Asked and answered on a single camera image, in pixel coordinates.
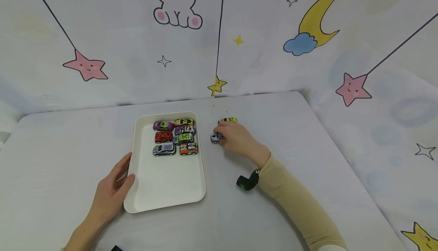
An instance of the black line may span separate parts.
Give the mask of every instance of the black line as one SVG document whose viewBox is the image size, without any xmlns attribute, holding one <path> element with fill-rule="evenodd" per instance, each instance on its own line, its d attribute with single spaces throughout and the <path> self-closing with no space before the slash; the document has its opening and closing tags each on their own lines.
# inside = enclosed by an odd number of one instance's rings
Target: black line
<svg viewBox="0 0 438 251">
<path fill-rule="evenodd" d="M 220 8 L 219 37 L 218 37 L 218 55 L 217 55 L 217 59 L 216 59 L 216 76 L 218 76 L 220 31 L 222 29 L 222 14 L 223 13 L 224 13 L 224 0 L 222 0 L 222 4 L 221 4 L 221 8 Z"/>
<path fill-rule="evenodd" d="M 54 12 L 52 11 L 52 9 L 49 7 L 49 4 L 47 4 L 46 0 L 42 0 L 44 2 L 44 4 L 46 4 L 46 7 L 49 9 L 50 13 L 52 14 L 52 16 L 55 18 L 56 22 L 58 23 L 58 25 L 61 27 L 62 31 L 64 32 L 64 34 L 67 36 L 67 39 L 70 41 L 70 44 L 73 46 L 74 49 L 76 49 L 75 45 L 73 44 L 73 42 L 71 41 L 70 37 L 68 37 L 68 34 L 65 32 L 65 29 L 61 26 L 61 23 L 58 21 L 58 18 L 56 18 Z"/>
<path fill-rule="evenodd" d="M 420 32 L 420 30 L 422 30 L 425 26 L 427 26 L 430 22 L 432 22 L 436 17 L 438 16 L 438 13 L 433 15 L 432 18 L 429 19 L 429 21 L 427 21 L 423 26 L 421 26 L 419 29 L 417 29 L 417 31 L 415 31 L 412 35 L 410 35 L 403 43 L 400 44 L 400 46 L 398 46 L 395 50 L 393 50 L 391 53 L 388 54 L 387 57 L 385 57 L 382 61 L 380 61 L 380 63 L 378 63 L 375 67 L 373 67 L 372 70 L 370 70 L 366 75 L 370 74 L 373 70 L 377 69 L 378 66 L 380 66 L 384 61 L 386 61 L 386 59 L 388 59 L 389 57 L 391 57 L 391 55 L 393 55 L 398 49 L 400 49 L 400 47 L 402 47 L 404 44 L 406 44 L 409 40 L 411 40 L 412 37 L 414 37 L 418 32 Z"/>
</svg>

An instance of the white tray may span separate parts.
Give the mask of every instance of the white tray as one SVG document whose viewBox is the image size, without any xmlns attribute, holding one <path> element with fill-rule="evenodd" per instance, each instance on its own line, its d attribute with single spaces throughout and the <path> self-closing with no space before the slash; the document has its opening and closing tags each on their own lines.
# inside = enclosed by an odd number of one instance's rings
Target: white tray
<svg viewBox="0 0 438 251">
<path fill-rule="evenodd" d="M 174 122 L 190 118 L 195 121 L 196 155 L 179 155 L 179 146 L 173 156 L 156 157 L 152 154 L 155 144 L 156 121 Z M 202 168 L 201 146 L 198 141 L 199 127 L 195 113 L 178 112 L 141 116 L 135 123 L 132 156 L 128 173 L 136 178 L 124 201 L 129 213 L 154 210 L 173 205 L 198 202 L 205 196 L 205 179 Z"/>
</svg>

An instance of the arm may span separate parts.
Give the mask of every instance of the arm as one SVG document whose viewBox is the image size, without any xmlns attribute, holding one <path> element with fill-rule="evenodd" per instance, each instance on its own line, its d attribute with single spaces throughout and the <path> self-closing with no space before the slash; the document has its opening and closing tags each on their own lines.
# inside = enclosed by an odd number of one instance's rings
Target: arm
<svg viewBox="0 0 438 251">
<path fill-rule="evenodd" d="M 220 143 L 226 150 L 245 156 L 257 165 L 260 187 L 284 208 L 311 251 L 347 250 L 338 228 L 319 202 L 244 126 L 220 122 L 213 131 L 225 136 Z"/>
<path fill-rule="evenodd" d="M 347 249 L 330 216 L 279 161 L 271 156 L 262 167 L 259 176 L 260 187 L 284 208 L 303 234 L 311 251 L 320 250 L 328 245 Z"/>
<path fill-rule="evenodd" d="M 135 176 L 121 178 L 129 168 L 131 153 L 126 154 L 102 179 L 85 220 L 75 229 L 64 251 L 89 251 L 102 229 L 115 217 L 132 187 Z"/>
</svg>

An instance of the cartoon bunny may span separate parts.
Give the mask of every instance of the cartoon bunny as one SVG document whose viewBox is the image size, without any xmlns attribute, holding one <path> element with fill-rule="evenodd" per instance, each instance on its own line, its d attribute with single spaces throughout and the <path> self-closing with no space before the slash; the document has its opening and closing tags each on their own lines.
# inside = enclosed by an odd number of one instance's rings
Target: cartoon bunny
<svg viewBox="0 0 438 251">
<path fill-rule="evenodd" d="M 202 17 L 193 12 L 196 0 L 160 0 L 161 7 L 154 10 L 155 20 L 160 24 L 199 29 Z"/>
</svg>

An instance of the table surface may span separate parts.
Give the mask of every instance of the table surface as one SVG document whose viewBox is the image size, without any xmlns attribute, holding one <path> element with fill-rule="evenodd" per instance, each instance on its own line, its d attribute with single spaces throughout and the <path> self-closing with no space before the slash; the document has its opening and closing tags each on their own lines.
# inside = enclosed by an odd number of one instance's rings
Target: table surface
<svg viewBox="0 0 438 251">
<path fill-rule="evenodd" d="M 37 113 L 23 118 L 0 152 L 0 242 L 5 250 L 58 250 L 86 216 L 96 185 L 132 148 L 142 115 L 198 116 L 207 193 L 200 202 L 121 213 L 96 250 L 307 250 L 299 231 L 257 188 L 236 186 L 253 164 L 209 136 L 235 116 L 323 205 L 350 250 L 405 250 L 297 92 Z"/>
</svg>

